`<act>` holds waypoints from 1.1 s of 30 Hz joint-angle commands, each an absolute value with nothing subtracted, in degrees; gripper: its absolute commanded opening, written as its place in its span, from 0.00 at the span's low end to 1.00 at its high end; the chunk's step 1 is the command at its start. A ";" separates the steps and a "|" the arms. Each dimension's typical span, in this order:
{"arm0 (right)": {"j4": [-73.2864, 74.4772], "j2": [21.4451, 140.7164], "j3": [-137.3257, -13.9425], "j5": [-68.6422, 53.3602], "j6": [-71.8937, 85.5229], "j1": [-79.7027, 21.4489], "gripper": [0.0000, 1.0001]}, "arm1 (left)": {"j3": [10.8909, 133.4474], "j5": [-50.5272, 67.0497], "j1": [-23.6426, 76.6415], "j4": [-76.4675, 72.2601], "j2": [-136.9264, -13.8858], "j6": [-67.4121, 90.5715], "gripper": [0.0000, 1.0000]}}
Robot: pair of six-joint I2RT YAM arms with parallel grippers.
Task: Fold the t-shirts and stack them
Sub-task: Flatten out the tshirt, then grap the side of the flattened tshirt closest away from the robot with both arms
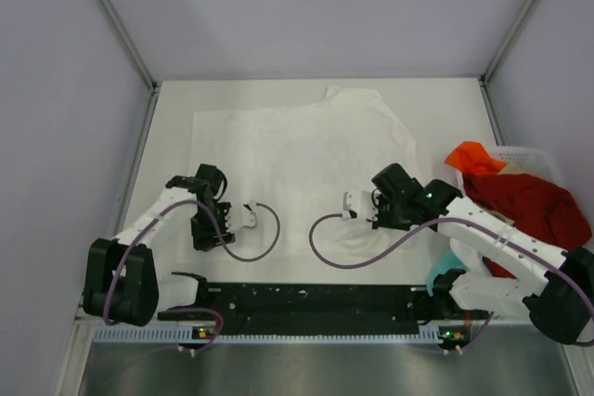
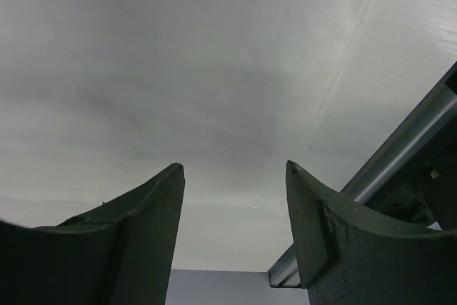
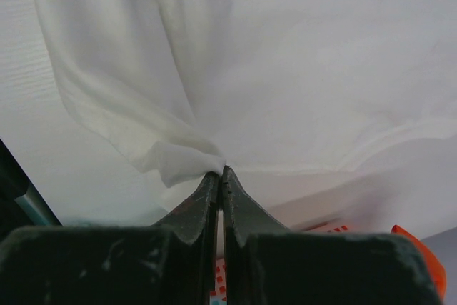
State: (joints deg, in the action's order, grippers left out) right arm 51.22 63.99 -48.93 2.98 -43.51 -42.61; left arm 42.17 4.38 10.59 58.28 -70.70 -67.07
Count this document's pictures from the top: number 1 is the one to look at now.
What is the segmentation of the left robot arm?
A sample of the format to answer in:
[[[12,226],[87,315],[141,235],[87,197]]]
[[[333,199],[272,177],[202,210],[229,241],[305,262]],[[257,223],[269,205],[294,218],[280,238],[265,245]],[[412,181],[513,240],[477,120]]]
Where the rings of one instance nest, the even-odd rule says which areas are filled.
[[[190,318],[210,309],[200,279],[174,267],[172,244],[190,236],[193,249],[208,252],[234,242],[222,200],[228,181],[217,167],[201,164],[192,176],[170,179],[149,209],[116,236],[95,240],[89,251],[83,309],[108,325],[146,325],[172,307]]]

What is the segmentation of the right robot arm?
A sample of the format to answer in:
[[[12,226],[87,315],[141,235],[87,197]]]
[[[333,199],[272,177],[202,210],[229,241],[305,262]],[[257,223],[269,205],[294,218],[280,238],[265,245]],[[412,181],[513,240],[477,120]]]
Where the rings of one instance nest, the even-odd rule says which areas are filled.
[[[588,345],[581,335],[593,320],[591,252],[569,252],[528,236],[442,180],[421,185],[398,163],[377,173],[372,183],[380,193],[374,201],[377,226],[407,235],[431,227],[511,274],[485,275],[471,268],[469,255],[460,255],[464,268],[450,268],[433,280],[433,307],[440,315],[452,318],[468,310],[528,318],[549,339]]]

